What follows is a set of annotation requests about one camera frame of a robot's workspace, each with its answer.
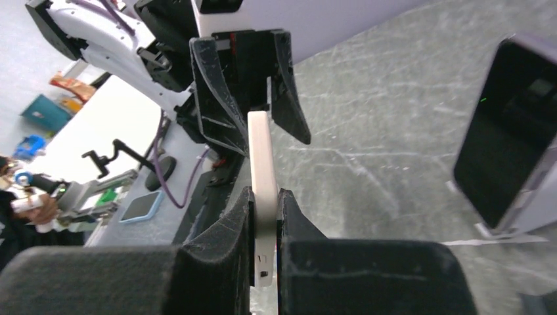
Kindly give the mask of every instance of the person's hand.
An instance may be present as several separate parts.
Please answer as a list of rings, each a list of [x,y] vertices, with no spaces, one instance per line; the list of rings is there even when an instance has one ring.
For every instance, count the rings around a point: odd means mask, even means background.
[[[41,201],[43,202],[42,207],[31,209],[20,214],[22,217],[31,221],[34,225],[47,224],[58,214],[58,204],[56,203],[56,199],[47,194],[40,195],[39,198],[41,198]]]

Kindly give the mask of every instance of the tablet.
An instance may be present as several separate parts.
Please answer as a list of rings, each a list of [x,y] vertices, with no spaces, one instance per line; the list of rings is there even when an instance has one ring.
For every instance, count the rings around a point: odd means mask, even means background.
[[[125,210],[120,223],[132,223],[151,219],[158,210],[163,198],[161,191],[151,192],[135,198]]]
[[[455,165],[455,180],[491,229],[503,228],[556,161],[557,64],[538,41],[503,41]]]

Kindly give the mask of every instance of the marble floor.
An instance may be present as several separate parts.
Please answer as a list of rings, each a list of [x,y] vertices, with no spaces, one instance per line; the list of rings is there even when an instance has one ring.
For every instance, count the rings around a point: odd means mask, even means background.
[[[331,238],[431,240],[459,259],[480,314],[522,314],[517,293],[557,289],[557,225],[476,241],[452,168],[498,43],[554,35],[557,2],[432,1],[295,67],[313,133],[273,131],[279,184]],[[253,309],[276,312],[276,289]]]

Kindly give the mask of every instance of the phone holder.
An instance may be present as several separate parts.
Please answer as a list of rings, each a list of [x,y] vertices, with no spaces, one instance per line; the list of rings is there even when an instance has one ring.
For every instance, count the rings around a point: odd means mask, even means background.
[[[111,158],[108,158],[106,156],[99,156],[94,150],[88,151],[81,155],[82,158],[91,158],[93,163],[97,166],[100,171],[100,175],[97,177],[98,179],[101,179],[109,174],[106,166],[110,164],[110,162],[117,159],[120,151],[123,151],[127,155],[138,161],[141,166],[145,166],[146,168],[151,170],[151,173],[149,173],[149,175],[147,175],[147,178],[145,179],[145,188],[147,188],[147,190],[149,190],[150,192],[153,192],[160,188],[161,184],[156,175],[155,166],[151,161],[139,155],[136,151],[132,150],[130,147],[126,146],[125,143],[118,139],[114,139],[114,141],[112,141],[112,144],[114,145],[114,155]],[[168,178],[170,178],[170,175],[172,175],[172,172],[174,172],[174,168],[176,168],[176,159],[171,156],[166,156],[159,161],[159,164],[162,170],[163,179],[168,180]]]

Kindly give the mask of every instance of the black screen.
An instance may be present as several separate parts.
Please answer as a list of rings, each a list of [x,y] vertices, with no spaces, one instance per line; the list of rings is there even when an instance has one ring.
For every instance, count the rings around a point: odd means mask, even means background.
[[[126,221],[129,219],[144,217],[148,215],[159,194],[160,192],[152,192],[145,196],[134,199],[129,204],[129,207],[125,210],[125,213],[120,220]]]
[[[557,69],[511,41],[491,71],[455,165],[455,180],[496,228],[557,133]]]

